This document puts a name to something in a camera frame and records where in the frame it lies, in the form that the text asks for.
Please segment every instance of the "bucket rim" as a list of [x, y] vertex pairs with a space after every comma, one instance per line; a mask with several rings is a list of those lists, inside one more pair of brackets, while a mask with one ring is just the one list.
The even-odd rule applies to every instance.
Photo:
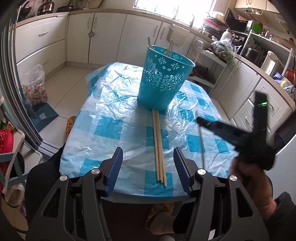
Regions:
[[173, 51], [173, 53], [176, 53], [176, 54], [178, 54], [178, 55], [181, 55], [181, 56], [183, 56], [184, 58], [187, 58], [187, 59], [192, 63], [192, 65], [185, 64], [185, 63], [183, 63], [183, 62], [181, 62], [181, 61], [178, 61], [178, 60], [173, 59], [173, 58], [171, 58], [171, 57], [169, 57], [169, 56], [166, 56], [165, 54], [159, 53], [159, 52], [157, 52], [156, 50], [154, 50], [153, 48], [150, 48], [149, 45], [147, 45], [147, 48], [149, 48], [150, 50], [152, 50], [153, 52], [155, 52], [155, 53], [157, 53], [157, 54], [160, 54], [160, 55], [165, 56], [165, 57], [167, 57], [167, 58], [170, 58], [170, 59], [172, 59], [172, 60], [174, 60], [174, 61], [177, 61], [177, 62], [180, 63], [180, 64], [183, 64], [183, 65], [186, 65], [186, 66], [189, 66], [189, 67], [193, 67], [193, 68], [196, 66], [195, 63], [194, 63], [191, 59], [189, 59], [189, 58], [187, 58], [186, 56], [184, 56], [184, 55], [182, 55], [182, 54], [179, 54], [179, 53], [177, 53], [177, 52], [174, 52], [174, 51]]

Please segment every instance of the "window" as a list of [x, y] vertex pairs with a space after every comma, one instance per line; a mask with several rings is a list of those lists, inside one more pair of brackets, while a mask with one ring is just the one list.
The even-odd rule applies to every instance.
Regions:
[[207, 18], [213, 0], [136, 0], [134, 8], [169, 17], [189, 25], [195, 16], [193, 26], [199, 28]]

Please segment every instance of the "bottle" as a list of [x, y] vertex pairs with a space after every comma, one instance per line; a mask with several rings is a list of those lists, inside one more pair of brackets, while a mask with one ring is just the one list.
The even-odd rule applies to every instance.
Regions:
[[220, 38], [220, 40], [223, 39], [230, 39], [232, 40], [233, 36], [232, 36], [232, 31], [230, 30], [230, 28], [226, 29], [226, 31], [222, 34], [222, 37]]

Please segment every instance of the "countertop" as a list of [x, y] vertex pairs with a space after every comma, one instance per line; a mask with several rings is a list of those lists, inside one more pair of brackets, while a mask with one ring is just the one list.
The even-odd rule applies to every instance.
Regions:
[[293, 112], [296, 111], [295, 102], [292, 100], [292, 98], [288, 95], [286, 91], [280, 85], [273, 80], [272, 77], [270, 77], [267, 73], [265, 73], [262, 69], [260, 69], [258, 66], [254, 65], [252, 62], [248, 61], [244, 57], [236, 54], [235, 56], [237, 59], [248, 65], [250, 68], [255, 70], [259, 75], [261, 75], [266, 81], [268, 81], [273, 88], [277, 90], [277, 92], [280, 93], [280, 95], [285, 99], [285, 101], [288, 103], [288, 105], [292, 108]]
[[32, 17], [32, 18], [28, 18], [25, 19], [23, 21], [20, 21], [17, 23], [17, 27], [22, 26], [26, 23], [30, 23], [36, 20], [40, 20], [43, 18], [50, 18], [50, 17], [59, 17], [59, 16], [66, 16], [66, 15], [72, 15], [72, 14], [78, 14], [78, 13], [87, 13], [87, 12], [119, 12], [119, 13], [127, 13], [127, 14], [133, 14], [133, 15], [138, 15], [138, 16], [142, 16], [142, 17], [148, 17], [148, 18], [153, 18], [156, 20], [160, 20], [166, 23], [170, 23], [170, 24], [175, 24], [179, 27], [182, 27], [190, 32], [192, 32], [193, 34], [203, 38], [204, 40], [212, 43], [213, 40], [210, 39], [209, 37], [201, 34], [198, 30], [193, 29], [193, 28], [189, 28], [186, 25], [183, 25], [179, 22], [173, 21], [171, 19], [162, 17], [160, 15], [157, 14], [153, 14], [150, 12], [144, 12], [144, 11], [137, 11], [137, 10], [126, 10], [126, 9], [111, 9], [111, 8], [91, 8], [91, 9], [83, 9], [83, 10], [78, 10], [78, 11], [72, 11], [72, 12], [56, 12], [56, 13], [50, 13], [50, 14], [46, 14], [46, 15], [40, 15], [40, 16], [36, 16], [36, 17]]

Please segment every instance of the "blue plastic bucket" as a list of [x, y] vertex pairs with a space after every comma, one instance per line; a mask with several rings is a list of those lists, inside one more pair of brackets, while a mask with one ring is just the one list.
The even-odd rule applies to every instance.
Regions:
[[138, 100], [147, 108], [165, 110], [195, 67], [185, 56], [172, 52], [165, 55], [165, 48], [148, 47]]

